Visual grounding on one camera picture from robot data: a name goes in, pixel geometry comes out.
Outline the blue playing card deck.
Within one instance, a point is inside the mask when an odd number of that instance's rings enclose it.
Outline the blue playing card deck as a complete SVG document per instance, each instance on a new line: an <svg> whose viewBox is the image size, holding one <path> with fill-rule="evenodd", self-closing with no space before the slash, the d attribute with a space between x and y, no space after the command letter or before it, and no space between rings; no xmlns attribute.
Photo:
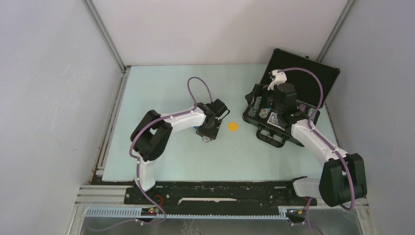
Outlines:
<svg viewBox="0 0 415 235"><path fill-rule="evenodd" d="M278 123L278 116L274 112L270 112L270 115L268 117L267 123L269 125L274 126L274 127L280 128L279 123Z"/></svg>

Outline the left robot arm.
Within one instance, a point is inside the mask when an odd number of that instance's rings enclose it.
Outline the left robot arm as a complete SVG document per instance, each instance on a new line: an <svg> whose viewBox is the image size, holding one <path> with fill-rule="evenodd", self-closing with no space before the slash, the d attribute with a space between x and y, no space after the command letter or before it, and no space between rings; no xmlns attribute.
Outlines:
<svg viewBox="0 0 415 235"><path fill-rule="evenodd" d="M163 154L171 134L195 127L203 142L217 138L224 117L230 110L220 99L196 103L189 109L170 114L148 111L130 136L130 156L137 160L136 198L143 204L154 200L156 160Z"/></svg>

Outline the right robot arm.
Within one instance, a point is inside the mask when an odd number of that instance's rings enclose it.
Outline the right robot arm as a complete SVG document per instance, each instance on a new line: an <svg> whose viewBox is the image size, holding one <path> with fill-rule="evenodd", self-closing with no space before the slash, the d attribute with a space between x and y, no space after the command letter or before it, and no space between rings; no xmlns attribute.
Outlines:
<svg viewBox="0 0 415 235"><path fill-rule="evenodd" d="M300 178L285 190L285 200L292 205L304 197L322 199L327 205L354 207L356 199L366 197L365 163L358 153L350 154L336 146L319 131L311 115L299 108L294 85L255 84L245 95L248 107L243 120L258 127L257 137L275 147L294 139L307 148L322 166L319 179Z"/></svg>

